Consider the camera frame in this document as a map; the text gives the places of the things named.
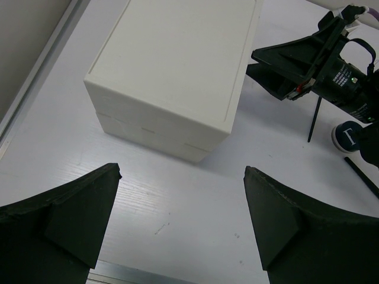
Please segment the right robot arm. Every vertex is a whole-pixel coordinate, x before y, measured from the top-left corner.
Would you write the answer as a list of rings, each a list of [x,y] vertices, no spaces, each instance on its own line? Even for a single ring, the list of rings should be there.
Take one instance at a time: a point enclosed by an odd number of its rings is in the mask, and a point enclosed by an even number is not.
[[[366,126],[353,131],[358,150],[369,164],[378,166],[378,70],[375,50],[360,38],[348,38],[348,28],[358,18],[378,12],[365,6],[347,5],[329,11],[318,23],[318,31],[299,40],[256,49],[246,74],[270,95],[295,101],[309,92],[330,102]],[[346,44],[357,43],[371,55],[366,72],[340,56]]]

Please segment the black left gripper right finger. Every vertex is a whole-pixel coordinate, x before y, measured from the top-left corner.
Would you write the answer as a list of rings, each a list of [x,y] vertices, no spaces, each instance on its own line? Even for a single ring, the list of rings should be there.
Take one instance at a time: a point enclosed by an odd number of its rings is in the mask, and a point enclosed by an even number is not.
[[[331,206],[255,167],[243,178],[270,283],[377,283],[378,219]]]

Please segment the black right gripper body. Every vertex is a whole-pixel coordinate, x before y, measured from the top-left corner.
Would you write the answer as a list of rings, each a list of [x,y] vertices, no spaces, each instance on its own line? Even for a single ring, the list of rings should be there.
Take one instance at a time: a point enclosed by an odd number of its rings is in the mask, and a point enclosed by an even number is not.
[[[326,62],[319,72],[307,80],[296,83],[296,89],[288,94],[287,99],[296,100],[303,95],[314,92],[354,118],[378,118],[378,70],[374,67],[377,55],[375,50],[360,38],[350,39],[345,30],[346,22],[328,12],[321,20],[329,24],[329,51]],[[372,61],[366,72],[341,57],[341,51],[349,44],[355,43],[365,49]]]

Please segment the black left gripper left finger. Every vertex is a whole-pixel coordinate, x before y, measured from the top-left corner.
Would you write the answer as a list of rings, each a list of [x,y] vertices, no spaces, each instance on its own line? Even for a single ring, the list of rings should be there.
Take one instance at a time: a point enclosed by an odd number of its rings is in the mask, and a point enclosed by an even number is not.
[[[1,207],[1,283],[85,283],[113,209],[120,168],[107,163]]]

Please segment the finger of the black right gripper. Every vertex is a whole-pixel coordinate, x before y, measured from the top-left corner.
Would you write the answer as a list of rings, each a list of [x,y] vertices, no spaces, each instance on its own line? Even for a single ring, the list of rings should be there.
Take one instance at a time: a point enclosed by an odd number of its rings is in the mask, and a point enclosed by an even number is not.
[[[294,82],[259,63],[249,64],[246,69],[246,75],[280,101],[283,101],[288,97],[289,93],[296,89]]]
[[[329,24],[321,20],[318,29],[298,40],[254,50],[251,58],[256,63],[250,66],[250,77],[254,80],[307,80],[317,74],[329,53]]]

